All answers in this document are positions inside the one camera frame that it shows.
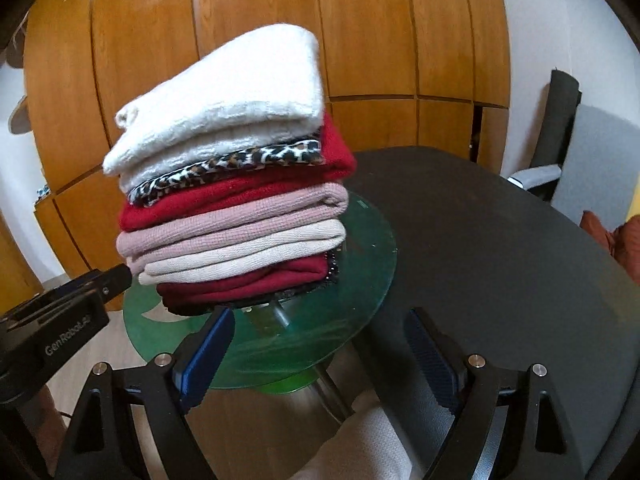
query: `chair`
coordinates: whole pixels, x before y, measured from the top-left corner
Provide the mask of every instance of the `chair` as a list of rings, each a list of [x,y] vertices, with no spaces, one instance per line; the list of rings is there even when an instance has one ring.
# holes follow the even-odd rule
[[[578,81],[561,70],[551,71],[551,81],[546,96],[545,115],[533,153],[530,168],[562,164],[574,127],[575,110],[582,93]],[[556,190],[557,181],[536,185],[529,192],[549,202]]]
[[[562,167],[517,171],[509,181],[523,188],[557,180],[551,205],[576,224],[585,210],[604,227],[623,224],[640,171],[640,127],[598,108],[579,105]]]

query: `blue gripper pad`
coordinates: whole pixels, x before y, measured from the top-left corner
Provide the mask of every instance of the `blue gripper pad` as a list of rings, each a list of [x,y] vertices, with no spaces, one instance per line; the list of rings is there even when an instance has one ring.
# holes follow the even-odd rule
[[[216,309],[202,329],[187,336],[176,349],[173,378],[185,413],[202,402],[235,330],[233,311]]]
[[[407,313],[404,336],[437,403],[455,413],[466,382],[462,351],[436,329],[425,311],[418,313],[414,309]]]

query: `round green glass disc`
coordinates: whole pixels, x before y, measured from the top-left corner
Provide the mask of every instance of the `round green glass disc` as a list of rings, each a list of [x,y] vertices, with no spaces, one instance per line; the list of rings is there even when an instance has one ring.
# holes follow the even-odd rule
[[[396,241],[382,214],[354,193],[340,220],[347,237],[337,252],[338,283],[279,304],[235,310],[236,334],[211,388],[251,388],[298,374],[329,357],[371,320],[393,279]],[[155,286],[136,279],[125,293],[127,334],[145,361],[173,352],[208,317],[161,322],[143,316],[160,301]]]

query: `folded sweater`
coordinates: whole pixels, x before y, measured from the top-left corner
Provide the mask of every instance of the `folded sweater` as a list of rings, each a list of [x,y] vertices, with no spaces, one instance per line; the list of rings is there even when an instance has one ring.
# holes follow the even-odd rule
[[[146,264],[144,272],[151,276],[157,276],[169,272],[197,269],[199,267],[250,256],[251,254],[284,244],[329,240],[331,238],[342,237],[343,235],[344,227],[339,220],[324,220],[322,222],[316,222],[315,224],[279,231],[241,244],[152,262]]]
[[[137,256],[149,250],[168,246],[209,233],[220,232],[237,226],[246,229],[245,240],[252,237],[252,226],[264,219],[278,222],[278,217],[292,211],[301,211],[312,223],[315,216],[313,206],[325,205],[344,211],[349,199],[347,190],[341,184],[327,182],[319,186],[307,187],[282,195],[254,200],[246,204],[202,213],[188,218],[180,218],[148,229],[121,232],[116,239],[116,248],[121,256]]]
[[[326,240],[312,240],[303,242],[293,242],[290,244],[282,244],[270,247],[258,253],[235,258],[226,262],[210,264],[203,267],[182,270],[179,272],[168,272],[166,274],[147,274],[141,272],[138,280],[142,285],[151,285],[155,283],[198,283],[210,282],[211,280],[222,280],[231,276],[238,276],[251,272],[261,267],[267,267],[286,260],[303,258],[312,254],[325,253],[340,245],[345,237],[344,230],[332,238]]]
[[[156,290],[162,296],[162,304],[170,312],[182,316],[197,316],[220,303],[233,302],[232,306],[267,303],[270,298],[266,295],[277,298],[280,295],[291,297],[298,292],[308,292],[310,284],[321,285],[334,279],[329,277],[331,264],[327,253],[314,254],[226,280],[159,283]]]
[[[308,206],[304,209],[292,211],[275,218],[266,218],[251,224],[216,231],[207,235],[187,238],[181,242],[176,242],[168,246],[163,246],[137,256],[128,256],[127,265],[133,274],[138,274],[144,270],[146,264],[157,262],[158,260],[166,260],[184,254],[201,253],[225,247],[233,244],[239,244],[249,240],[254,240],[262,236],[267,236],[278,231],[293,229],[301,225],[320,222],[337,218],[347,209],[348,196],[344,190],[344,197],[335,205],[327,205],[318,203],[317,205]]]
[[[171,192],[238,176],[238,170],[255,171],[267,166],[294,164],[324,164],[319,134],[289,144],[270,144],[197,161],[139,184],[127,193],[127,199],[130,204],[149,206]]]
[[[143,230],[178,218],[340,180],[353,173],[356,161],[327,114],[321,128],[321,143],[325,163],[320,166],[265,168],[255,173],[181,190],[163,197],[150,207],[135,206],[125,201],[120,213],[120,228],[127,232]]]
[[[265,123],[287,121],[309,133],[322,124],[323,108],[315,36],[295,25],[268,25],[125,105],[115,117],[125,132],[102,167],[115,175],[169,146],[244,124],[264,132]]]
[[[180,170],[190,164],[241,150],[271,146],[277,142],[295,142],[308,138],[309,134],[311,132],[306,129],[302,131],[282,121],[236,126],[228,130],[202,134],[162,150],[124,170],[120,174],[120,190],[129,194],[135,187],[150,179]]]

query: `wooden wardrobe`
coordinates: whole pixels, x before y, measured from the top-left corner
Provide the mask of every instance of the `wooden wardrobe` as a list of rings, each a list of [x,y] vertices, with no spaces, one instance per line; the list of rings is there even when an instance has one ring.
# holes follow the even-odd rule
[[[120,135],[116,111],[277,22],[318,37],[326,104],[353,150],[434,146],[500,170],[510,97],[503,0],[37,0],[24,69],[52,195],[36,216],[70,276],[120,261],[124,196],[100,168]]]

